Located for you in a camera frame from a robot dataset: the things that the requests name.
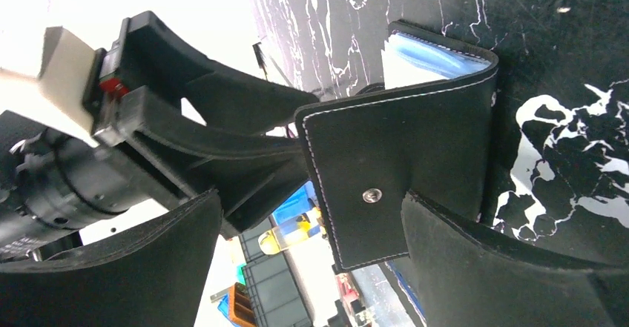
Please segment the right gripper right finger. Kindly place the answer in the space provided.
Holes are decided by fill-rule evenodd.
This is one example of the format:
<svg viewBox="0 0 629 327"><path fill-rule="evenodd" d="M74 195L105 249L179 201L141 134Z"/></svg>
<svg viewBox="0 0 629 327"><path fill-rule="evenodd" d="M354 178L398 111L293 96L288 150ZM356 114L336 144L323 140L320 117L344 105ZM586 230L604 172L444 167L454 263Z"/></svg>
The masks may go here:
<svg viewBox="0 0 629 327"><path fill-rule="evenodd" d="M429 326L626 326L628 267L511 239L408 192L404 236Z"/></svg>

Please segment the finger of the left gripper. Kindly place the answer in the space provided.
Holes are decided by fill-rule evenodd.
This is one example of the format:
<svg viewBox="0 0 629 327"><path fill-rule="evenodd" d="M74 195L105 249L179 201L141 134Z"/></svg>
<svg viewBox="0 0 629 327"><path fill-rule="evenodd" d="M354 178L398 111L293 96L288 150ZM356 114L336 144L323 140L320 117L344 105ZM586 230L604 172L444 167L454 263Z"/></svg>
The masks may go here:
<svg viewBox="0 0 629 327"><path fill-rule="evenodd" d="M208 58L154 12L123 19L113 77L126 93L146 86L175 107L187 99L213 128L262 134L292 122L319 99L312 93L252 76Z"/></svg>
<svg viewBox="0 0 629 327"><path fill-rule="evenodd" d="M121 98L105 93L93 137L100 160L169 210L217 194L227 239L260 224L308 179L296 140L200 125L145 86Z"/></svg>

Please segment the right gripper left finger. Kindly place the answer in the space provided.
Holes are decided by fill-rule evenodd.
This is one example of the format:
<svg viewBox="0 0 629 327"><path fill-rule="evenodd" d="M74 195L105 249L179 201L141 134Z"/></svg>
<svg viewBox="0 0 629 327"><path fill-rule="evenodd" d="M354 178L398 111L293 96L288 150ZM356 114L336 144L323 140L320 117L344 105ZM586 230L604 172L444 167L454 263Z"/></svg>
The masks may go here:
<svg viewBox="0 0 629 327"><path fill-rule="evenodd" d="M49 260L1 266L3 326L192 326L223 221L214 190Z"/></svg>

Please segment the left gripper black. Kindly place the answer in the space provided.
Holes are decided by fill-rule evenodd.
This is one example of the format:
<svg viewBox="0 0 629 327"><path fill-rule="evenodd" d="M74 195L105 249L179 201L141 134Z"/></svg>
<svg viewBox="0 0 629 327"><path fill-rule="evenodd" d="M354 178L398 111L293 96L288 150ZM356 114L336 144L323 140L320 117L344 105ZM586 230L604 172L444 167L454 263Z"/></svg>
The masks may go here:
<svg viewBox="0 0 629 327"><path fill-rule="evenodd" d="M39 75L8 70L1 89L27 95L1 115L1 259L17 260L146 199L175 208L196 195L182 172L122 132L121 99L143 88L180 117L197 72L189 47L82 44L42 56Z"/></svg>

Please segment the black leather card holder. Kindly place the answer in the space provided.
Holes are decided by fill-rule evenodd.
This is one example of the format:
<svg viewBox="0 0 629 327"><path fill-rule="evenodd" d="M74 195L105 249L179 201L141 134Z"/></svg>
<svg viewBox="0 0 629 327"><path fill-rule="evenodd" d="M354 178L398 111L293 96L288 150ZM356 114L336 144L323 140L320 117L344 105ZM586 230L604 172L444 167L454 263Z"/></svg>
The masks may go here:
<svg viewBox="0 0 629 327"><path fill-rule="evenodd" d="M429 48L441 65L419 79L396 66L382 90L295 114L340 271L407 255L401 206L408 193L470 220L481 210L498 56L404 20L388 31Z"/></svg>

